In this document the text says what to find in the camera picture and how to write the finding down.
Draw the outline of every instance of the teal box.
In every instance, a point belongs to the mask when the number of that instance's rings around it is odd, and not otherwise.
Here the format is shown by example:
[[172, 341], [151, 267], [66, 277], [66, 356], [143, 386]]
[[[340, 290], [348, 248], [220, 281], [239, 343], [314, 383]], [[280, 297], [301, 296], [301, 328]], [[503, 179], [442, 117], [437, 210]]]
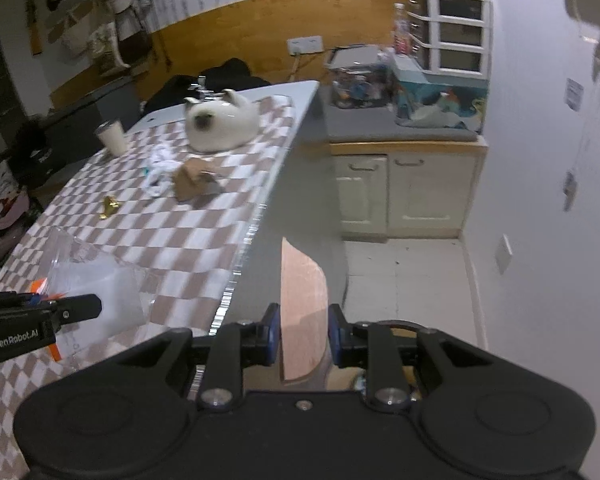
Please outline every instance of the teal box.
[[488, 81], [424, 73], [409, 58], [394, 57], [395, 122], [410, 128], [482, 131]]

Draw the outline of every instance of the white cabinet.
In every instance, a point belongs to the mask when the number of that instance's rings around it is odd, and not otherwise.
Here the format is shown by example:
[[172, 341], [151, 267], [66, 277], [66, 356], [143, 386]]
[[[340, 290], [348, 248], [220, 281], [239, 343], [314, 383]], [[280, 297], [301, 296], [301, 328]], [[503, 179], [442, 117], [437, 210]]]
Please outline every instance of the white cabinet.
[[392, 153], [388, 234], [458, 236], [477, 164], [472, 154]]
[[386, 157], [335, 157], [344, 233], [386, 234]]

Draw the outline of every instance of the floor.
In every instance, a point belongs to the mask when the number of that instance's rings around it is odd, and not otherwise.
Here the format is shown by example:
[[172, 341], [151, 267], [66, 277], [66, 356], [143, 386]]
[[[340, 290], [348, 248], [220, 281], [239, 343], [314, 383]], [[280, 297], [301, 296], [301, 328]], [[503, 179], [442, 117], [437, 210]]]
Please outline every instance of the floor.
[[348, 321], [406, 319], [476, 344], [460, 240], [345, 242]]

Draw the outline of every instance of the white cup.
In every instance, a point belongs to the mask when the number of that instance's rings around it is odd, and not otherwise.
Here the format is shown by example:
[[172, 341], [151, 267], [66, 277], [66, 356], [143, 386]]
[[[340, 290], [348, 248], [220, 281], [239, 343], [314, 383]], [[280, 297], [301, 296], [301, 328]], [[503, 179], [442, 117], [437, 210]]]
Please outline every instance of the white cup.
[[96, 129], [96, 135], [113, 156], [124, 155], [129, 145], [120, 121], [107, 121]]

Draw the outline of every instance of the brown and white checkered tablecloth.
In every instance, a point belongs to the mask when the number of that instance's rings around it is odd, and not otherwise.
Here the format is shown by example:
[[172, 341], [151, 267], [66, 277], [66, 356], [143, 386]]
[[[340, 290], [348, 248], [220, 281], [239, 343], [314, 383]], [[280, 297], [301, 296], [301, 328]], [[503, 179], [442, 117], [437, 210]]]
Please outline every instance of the brown and white checkered tablecloth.
[[[147, 325], [80, 352], [71, 364], [54, 362], [46, 349], [0, 364], [0, 479], [20, 478], [27, 471], [13, 438], [13, 415], [35, 389], [168, 327], [209, 329], [257, 201], [274, 178], [269, 170], [293, 140], [293, 122], [290, 98], [260, 101], [260, 134], [239, 148], [205, 156], [221, 169], [221, 191], [211, 190], [192, 203], [178, 203], [173, 192], [152, 198], [140, 188], [154, 144], [167, 144], [181, 162], [190, 156], [183, 122], [133, 134], [128, 152], [119, 158], [108, 158], [104, 150], [97, 153], [54, 198], [0, 270], [0, 290], [28, 290], [53, 227], [154, 269], [162, 283]], [[102, 199], [108, 194], [122, 205], [115, 215], [100, 220]]]

